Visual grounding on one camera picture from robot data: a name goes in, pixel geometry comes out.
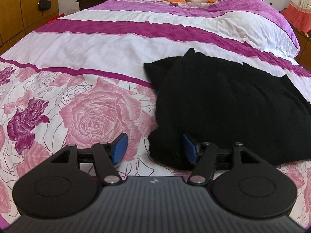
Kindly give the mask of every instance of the bedspread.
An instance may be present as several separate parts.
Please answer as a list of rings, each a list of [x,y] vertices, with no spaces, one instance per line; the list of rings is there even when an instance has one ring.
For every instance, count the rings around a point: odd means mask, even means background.
[[[294,60],[299,44],[290,25],[260,0],[109,0],[57,19],[0,57],[4,219],[12,223],[18,217],[11,195],[16,180],[68,143],[89,148],[126,132],[128,149],[118,167],[123,179],[189,174],[149,157],[147,136],[156,127],[156,97],[143,63],[183,56],[190,47],[274,76],[287,74],[311,100],[311,74]],[[91,166],[81,168],[94,175]],[[307,226],[311,162],[279,169],[299,190],[291,216]]]

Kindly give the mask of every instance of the nightstand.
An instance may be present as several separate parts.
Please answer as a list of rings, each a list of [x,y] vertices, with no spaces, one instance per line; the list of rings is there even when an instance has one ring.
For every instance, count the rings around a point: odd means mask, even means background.
[[[105,1],[107,0],[77,0],[77,2],[79,3],[80,11],[99,5],[101,3],[104,3]]]

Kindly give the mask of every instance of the gray ribbed panel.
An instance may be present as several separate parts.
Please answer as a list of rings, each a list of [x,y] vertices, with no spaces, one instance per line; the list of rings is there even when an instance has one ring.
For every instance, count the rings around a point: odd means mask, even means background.
[[[106,187],[83,212],[57,220],[18,219],[7,233],[302,233],[288,217],[250,221],[231,215],[181,177],[128,177]]]

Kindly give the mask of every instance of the curtain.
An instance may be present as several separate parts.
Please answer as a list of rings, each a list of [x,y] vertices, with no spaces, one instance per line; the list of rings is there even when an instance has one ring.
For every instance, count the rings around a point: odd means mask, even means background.
[[[311,30],[311,0],[291,0],[281,13],[298,30],[304,33]]]

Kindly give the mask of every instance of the white stripe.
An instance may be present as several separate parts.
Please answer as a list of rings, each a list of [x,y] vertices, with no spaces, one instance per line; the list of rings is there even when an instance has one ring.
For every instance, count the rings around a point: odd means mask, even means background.
[[[148,81],[144,62],[166,57],[183,56],[193,47],[207,56],[223,58],[238,63],[245,62],[274,76],[285,73],[307,99],[311,100],[311,79],[299,77],[294,72],[262,62],[259,58],[247,58],[216,45],[191,42],[175,42],[166,38],[141,36],[35,33],[28,34],[1,57],[19,63],[31,63],[38,68],[68,67],[72,69],[96,69]]]
[[[61,19],[111,22],[148,21],[150,23],[191,26],[215,33],[223,38],[234,39],[241,43],[247,42],[253,48],[271,52],[276,57],[289,60],[289,57],[294,58],[297,55],[297,48],[280,27],[260,15],[246,11],[227,12],[216,18],[205,18],[151,11],[82,10]]]

